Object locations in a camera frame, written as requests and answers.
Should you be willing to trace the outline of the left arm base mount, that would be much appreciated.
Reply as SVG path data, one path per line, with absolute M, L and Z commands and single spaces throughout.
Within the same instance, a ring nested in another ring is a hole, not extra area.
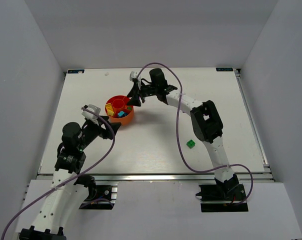
M 96 185 L 95 196 L 90 200 L 85 200 L 80 210 L 112 210 L 117 199 L 118 184 L 98 182 Z

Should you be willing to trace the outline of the long yellow lego brick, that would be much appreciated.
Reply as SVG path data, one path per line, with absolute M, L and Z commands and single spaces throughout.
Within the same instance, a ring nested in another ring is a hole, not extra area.
M 113 106 L 112 106 L 111 103 L 107 103 L 105 105 L 105 110 L 106 110 L 106 113 L 107 113 L 108 116 L 110 116 L 110 117 L 114 116 L 115 110 L 114 110 L 114 108 L 113 108 Z

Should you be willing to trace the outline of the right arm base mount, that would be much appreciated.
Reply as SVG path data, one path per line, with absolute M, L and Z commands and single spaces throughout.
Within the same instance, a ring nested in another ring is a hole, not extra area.
M 217 185 L 203 184 L 195 197 L 200 201 L 202 213 L 244 213 L 248 212 L 245 188 L 240 184 L 227 196 Z

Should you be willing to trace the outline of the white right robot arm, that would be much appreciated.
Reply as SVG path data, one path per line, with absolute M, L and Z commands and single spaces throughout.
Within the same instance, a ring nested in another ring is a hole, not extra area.
M 140 107 L 147 97 L 155 96 L 160 102 L 175 107 L 178 113 L 187 114 L 195 136 L 208 152 L 216 183 L 211 193 L 201 196 L 221 201 L 234 200 L 239 180 L 224 149 L 223 123 L 215 104 L 211 100 L 201 102 L 193 99 L 185 95 L 181 87 L 168 84 L 160 68 L 150 70 L 149 75 L 151 80 L 146 81 L 137 72 L 130 73 L 133 86 L 127 94 L 129 105 Z

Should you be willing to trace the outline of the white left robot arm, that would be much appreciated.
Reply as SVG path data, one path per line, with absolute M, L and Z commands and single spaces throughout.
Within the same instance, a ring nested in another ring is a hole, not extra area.
M 51 193 L 44 198 L 35 220 L 22 229 L 21 240 L 64 240 L 67 224 L 85 200 L 93 199 L 96 184 L 90 175 L 81 175 L 86 160 L 85 148 L 97 137 L 113 140 L 121 123 L 111 123 L 106 116 L 87 119 L 83 125 L 69 122 L 62 128 L 57 150 Z

